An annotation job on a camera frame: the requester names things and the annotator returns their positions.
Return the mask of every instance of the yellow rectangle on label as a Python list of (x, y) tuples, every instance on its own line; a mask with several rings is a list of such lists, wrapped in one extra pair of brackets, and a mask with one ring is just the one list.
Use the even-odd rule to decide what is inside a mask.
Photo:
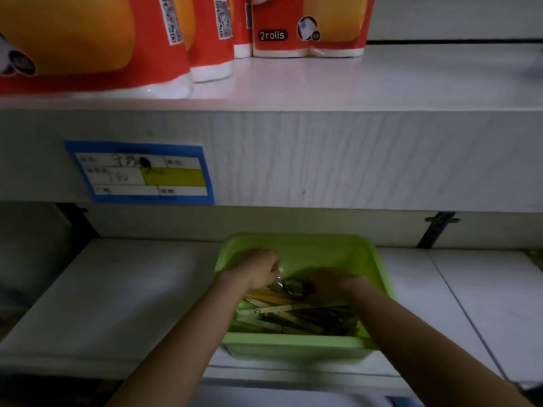
[(171, 185), (181, 187), (206, 186), (202, 170), (144, 167), (141, 167), (140, 170), (146, 185)]

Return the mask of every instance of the green plastic bin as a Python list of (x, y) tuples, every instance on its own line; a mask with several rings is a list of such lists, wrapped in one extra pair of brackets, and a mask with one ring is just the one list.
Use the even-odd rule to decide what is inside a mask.
[[(395, 298), (375, 247), (355, 235), (235, 234), (224, 242), (215, 274), (232, 267), (242, 252), (258, 247), (279, 254), (283, 279), (295, 275), (303, 277), (304, 272), (318, 267), (336, 267), (366, 276), (381, 291)], [(234, 333), (231, 329), (223, 345), (237, 359), (355, 361), (377, 349), (360, 322), (358, 337)]]

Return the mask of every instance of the forearm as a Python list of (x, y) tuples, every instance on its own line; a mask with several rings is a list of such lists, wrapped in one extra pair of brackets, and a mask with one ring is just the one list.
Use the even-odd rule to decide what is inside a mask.
[(350, 280), (343, 291), (371, 338), (428, 407), (530, 405), (512, 386), (365, 278)]
[(239, 277), (222, 274), (146, 357), (108, 407), (187, 405), (246, 290)]

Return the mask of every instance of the paper towel package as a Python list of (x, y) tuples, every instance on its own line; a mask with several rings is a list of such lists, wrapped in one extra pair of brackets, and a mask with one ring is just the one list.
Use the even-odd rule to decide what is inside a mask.
[(230, 5), (234, 27), (234, 55), (237, 59), (245, 59), (253, 52), (251, 0), (230, 0)]
[(0, 0), (0, 95), (191, 91), (173, 0)]
[(234, 72), (229, 0), (175, 0), (192, 78), (220, 80)]
[(252, 0), (255, 57), (362, 55), (375, 0)]

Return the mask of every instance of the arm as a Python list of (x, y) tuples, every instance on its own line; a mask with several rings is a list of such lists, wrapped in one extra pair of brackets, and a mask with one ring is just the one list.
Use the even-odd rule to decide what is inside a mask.
[(268, 250), (252, 251), (222, 272), (107, 407), (187, 406), (243, 295), (271, 284), (278, 274), (279, 257)]
[(352, 306), (373, 341), (427, 407), (532, 406), (512, 385), (365, 277), (320, 269), (309, 279), (323, 300)]

